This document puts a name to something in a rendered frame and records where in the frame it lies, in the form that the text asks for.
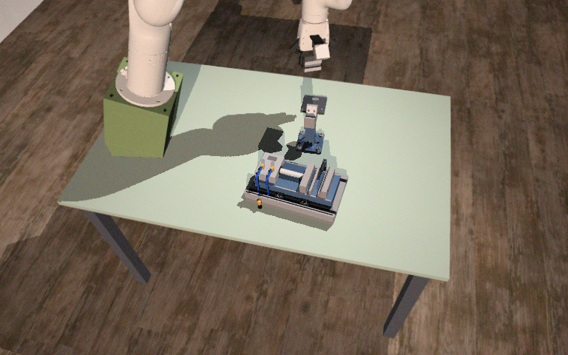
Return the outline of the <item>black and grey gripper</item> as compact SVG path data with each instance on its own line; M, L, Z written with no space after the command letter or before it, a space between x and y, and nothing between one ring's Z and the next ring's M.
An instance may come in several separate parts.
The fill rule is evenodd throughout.
M301 18L297 31L297 40L290 48L299 56L299 64L303 69L305 68L304 55L306 51L313 50L314 43L310 39L312 35L319 35L325 43L328 42L329 50L335 45L334 40L329 37L328 20L321 23L310 23ZM300 46L300 50L296 49L298 46Z

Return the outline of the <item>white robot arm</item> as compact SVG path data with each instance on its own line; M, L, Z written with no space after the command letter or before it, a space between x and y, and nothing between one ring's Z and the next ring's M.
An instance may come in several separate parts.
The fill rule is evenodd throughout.
M115 85L120 96L131 104L156 107L165 104L174 95L175 83L166 68L172 22L178 17L184 2L129 0L128 66L117 74ZM310 23L321 23L328 19L329 7L346 10L351 2L302 0L301 17ZM329 59L328 43L324 43L319 35L310 35L310 39L314 43L315 61Z

